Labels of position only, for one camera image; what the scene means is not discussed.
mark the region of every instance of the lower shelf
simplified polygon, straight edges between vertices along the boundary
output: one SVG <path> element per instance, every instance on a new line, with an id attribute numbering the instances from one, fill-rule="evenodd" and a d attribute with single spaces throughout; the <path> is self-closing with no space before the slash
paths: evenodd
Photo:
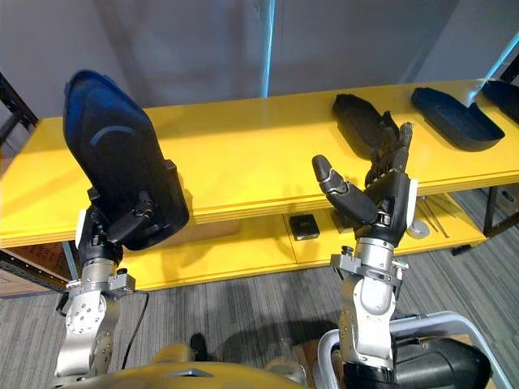
<path id="1" fill-rule="evenodd" d="M 406 234 L 397 254 L 485 241 L 472 220 L 449 196 L 431 198 L 440 206 L 432 201 L 427 205 L 448 237 L 429 225 L 429 237 L 414 239 Z M 353 232 L 337 232 L 330 211 L 331 208 L 313 212 L 320 229 L 316 239 L 295 241 L 288 224 L 289 215 L 262 216 L 242 220 L 239 232 L 226 237 L 126 253 L 121 267 L 126 267 L 137 279 L 138 289 L 151 290 L 323 266 L 341 246 L 355 244 Z M 419 210 L 417 217 L 430 224 Z M 433 220 L 430 213 L 427 217 Z"/>
<path id="2" fill-rule="evenodd" d="M 397 254 L 418 253 L 466 244 L 476 246 L 486 240 L 483 233 L 450 196 L 436 194 L 427 196 L 427 198 L 429 199 L 427 203 L 424 203 L 423 200 L 418 201 L 415 217 L 428 225 L 431 234 L 423 239 L 415 239 L 405 233 L 400 245 L 395 250 Z M 339 234 L 332 221 L 331 211 L 329 209 L 313 213 L 320 229 L 320 236 L 317 239 L 295 241 L 294 237 L 290 235 L 290 242 L 298 264 L 324 265 L 329 262 L 330 254 L 341 252 L 341 246 L 355 247 L 353 231 Z M 448 237 L 445 237 L 435 224 L 433 215 L 440 222 Z M 285 224 L 289 225 L 288 216 L 285 216 Z"/>

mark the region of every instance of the yellow wooden shelf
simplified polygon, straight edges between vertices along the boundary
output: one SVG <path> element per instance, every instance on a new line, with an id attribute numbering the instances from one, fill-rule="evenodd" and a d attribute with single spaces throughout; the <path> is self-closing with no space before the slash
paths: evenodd
<path id="1" fill-rule="evenodd" d="M 447 209 L 455 217 L 430 205 L 450 238 L 434 229 L 421 240 L 406 234 L 398 254 L 485 240 L 470 218 L 448 196 L 442 197 L 450 202 Z M 242 220 L 240 232 L 227 237 L 126 252 L 120 266 L 137 279 L 137 288 L 150 290 L 328 265 L 330 254 L 340 252 L 343 245 L 355 245 L 354 235 L 339 234 L 329 210 L 313 214 L 320 228 L 316 239 L 295 241 L 288 225 L 290 215 L 260 216 Z"/>
<path id="2" fill-rule="evenodd" d="M 506 136 L 484 152 L 447 143 L 413 108 L 417 86 L 467 102 L 481 81 L 355 88 L 268 99 L 146 109 L 166 158 L 178 166 L 193 222 L 208 223 L 328 207 L 311 158 L 325 154 L 362 187 L 370 162 L 350 149 L 331 107 L 338 92 L 391 110 L 414 124 L 408 173 L 422 195 L 519 182 L 519 129 L 483 96 L 476 101 Z M 88 205 L 88 179 L 66 149 L 62 119 L 40 121 L 0 182 L 0 246 L 72 239 L 78 210 Z"/>
<path id="3" fill-rule="evenodd" d="M 282 215 L 245 219 L 239 233 L 179 246 L 125 252 L 120 267 L 138 289 L 253 276 L 297 268 Z"/>
<path id="4" fill-rule="evenodd" d="M 471 244 L 475 246 L 486 240 L 485 236 L 479 231 L 474 222 L 464 213 L 464 211 L 452 200 L 447 194 L 437 194 L 429 196 L 441 204 L 442 207 L 450 212 L 437 207 L 433 202 L 427 202 L 434 212 L 434 215 L 444 227 L 448 237 L 445 237 L 440 229 L 436 232 L 423 214 L 417 209 L 416 216 L 429 225 L 431 235 L 423 239 L 412 238 L 407 233 L 402 238 L 400 245 L 395 250 L 397 255 L 418 253 L 421 251 L 438 250 L 446 247 L 461 246 Z M 423 205 L 422 209 L 430 220 L 431 215 Z M 290 241 L 294 248 L 294 253 L 298 264 L 321 266 L 329 263 L 330 254 L 340 253 L 342 246 L 355 247 L 354 233 L 339 234 L 335 224 L 332 221 L 331 210 L 322 210 L 313 212 L 315 221 L 320 229 L 320 236 L 317 239 L 309 239 L 306 241 L 295 241 L 290 235 Z M 289 216 L 285 215 L 285 224 L 289 228 Z"/>

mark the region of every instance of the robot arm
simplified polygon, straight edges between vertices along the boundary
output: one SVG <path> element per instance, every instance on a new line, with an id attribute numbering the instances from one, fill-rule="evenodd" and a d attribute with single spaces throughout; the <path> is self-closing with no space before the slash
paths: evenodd
<path id="1" fill-rule="evenodd" d="M 371 158 L 364 192 L 345 182 L 324 156 L 312 160 L 321 190 L 352 221 L 357 240 L 355 250 L 343 247 L 331 261 L 347 273 L 339 324 L 346 387 L 395 383 L 389 320 L 406 265 L 393 260 L 393 251 L 414 211 L 417 183 L 405 174 L 411 136 L 409 123 L 399 132 L 388 130 L 384 149 Z"/>

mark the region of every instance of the metal tool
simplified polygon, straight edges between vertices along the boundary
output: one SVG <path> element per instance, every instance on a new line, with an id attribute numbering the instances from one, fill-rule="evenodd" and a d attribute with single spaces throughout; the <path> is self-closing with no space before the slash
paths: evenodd
<path id="1" fill-rule="evenodd" d="M 445 237 L 449 237 L 447 232 L 445 231 L 444 229 L 444 226 L 441 225 L 440 221 L 438 220 L 438 218 L 436 217 L 435 213 L 432 211 L 432 208 L 431 206 L 429 205 L 429 203 L 424 199 L 423 200 L 423 204 L 427 207 L 427 209 L 429 210 L 429 212 L 431 213 L 431 216 L 432 218 L 434 219 L 435 223 L 438 225 L 438 228 L 440 229 L 441 233 L 445 236 Z"/>
<path id="2" fill-rule="evenodd" d="M 439 209 L 441 209 L 442 211 L 444 211 L 445 213 L 449 214 L 450 216 L 452 217 L 457 217 L 456 215 L 454 215 L 451 211 L 449 211 L 445 206 L 441 205 L 440 203 L 438 203 L 438 201 L 434 200 L 432 197 L 426 197 L 426 196 L 422 196 L 422 199 L 423 201 L 430 201 L 431 203 L 435 204 L 435 206 L 437 206 Z"/>

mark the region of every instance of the black cable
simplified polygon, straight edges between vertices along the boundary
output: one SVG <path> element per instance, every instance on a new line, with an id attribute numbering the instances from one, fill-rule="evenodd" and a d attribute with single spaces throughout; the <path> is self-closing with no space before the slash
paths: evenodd
<path id="1" fill-rule="evenodd" d="M 339 277 L 341 278 L 341 280 L 344 281 L 344 276 L 342 275 L 341 273 L 341 270 L 338 268 L 338 267 L 334 267 L 335 269 L 335 272 L 339 275 Z"/>
<path id="2" fill-rule="evenodd" d="M 135 331 L 133 331 L 133 335 L 130 338 L 130 343 L 128 343 L 127 351 L 124 354 L 124 359 L 122 360 L 121 370 L 124 370 L 127 367 L 128 354 L 130 353 L 131 345 L 133 344 L 135 336 L 137 335 L 137 331 L 139 330 L 140 324 L 143 321 L 143 317 L 144 317 L 144 313 L 146 312 L 146 308 L 148 308 L 149 293 L 145 292 L 143 290 L 135 290 L 134 293 L 146 295 L 146 300 L 144 301 L 143 311 L 140 313 L 139 320 L 137 321 L 137 326 L 135 327 Z"/>

